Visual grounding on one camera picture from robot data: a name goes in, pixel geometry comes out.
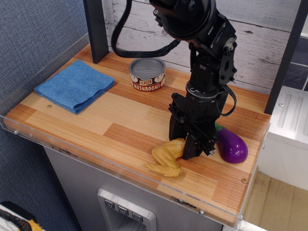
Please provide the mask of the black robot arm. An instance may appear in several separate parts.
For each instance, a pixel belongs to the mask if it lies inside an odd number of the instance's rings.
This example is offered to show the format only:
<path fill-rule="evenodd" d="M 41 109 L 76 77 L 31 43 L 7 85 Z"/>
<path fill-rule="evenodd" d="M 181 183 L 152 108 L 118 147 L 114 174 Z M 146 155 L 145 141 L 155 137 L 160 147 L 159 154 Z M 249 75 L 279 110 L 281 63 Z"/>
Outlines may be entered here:
<path fill-rule="evenodd" d="M 183 159 L 211 155 L 219 137 L 216 120 L 234 96 L 236 31 L 213 0 L 153 0 L 157 22 L 176 40 L 189 44 L 191 77 L 186 96 L 172 94 L 169 139 L 185 139 Z"/>

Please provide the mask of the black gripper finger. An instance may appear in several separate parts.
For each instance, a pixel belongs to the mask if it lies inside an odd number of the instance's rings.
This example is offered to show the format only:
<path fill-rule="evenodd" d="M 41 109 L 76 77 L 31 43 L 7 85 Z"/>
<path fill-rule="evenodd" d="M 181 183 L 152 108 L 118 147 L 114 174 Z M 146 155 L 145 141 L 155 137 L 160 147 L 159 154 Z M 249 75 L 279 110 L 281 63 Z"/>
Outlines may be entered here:
<path fill-rule="evenodd" d="M 186 117 L 182 112 L 172 113 L 169 123 L 169 139 L 175 140 L 178 138 L 187 137 Z"/>
<path fill-rule="evenodd" d="M 203 151 L 203 143 L 194 135 L 188 134 L 183 149 L 182 158 L 189 160 L 194 157 L 199 157 Z"/>

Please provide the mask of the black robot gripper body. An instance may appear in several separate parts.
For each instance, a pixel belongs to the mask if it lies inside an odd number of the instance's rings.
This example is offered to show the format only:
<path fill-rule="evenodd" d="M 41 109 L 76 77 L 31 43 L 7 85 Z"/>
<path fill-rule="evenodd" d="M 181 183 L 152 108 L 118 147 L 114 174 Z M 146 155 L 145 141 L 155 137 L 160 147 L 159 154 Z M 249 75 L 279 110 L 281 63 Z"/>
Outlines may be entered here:
<path fill-rule="evenodd" d="M 187 135 L 192 134 L 203 143 L 206 155 L 215 152 L 215 144 L 219 136 L 215 128 L 216 120 L 221 116 L 228 94 L 219 92 L 214 98 L 201 98 L 187 92 L 186 96 L 172 94 L 172 103 L 169 110 L 172 113 L 182 112 L 186 117 Z"/>

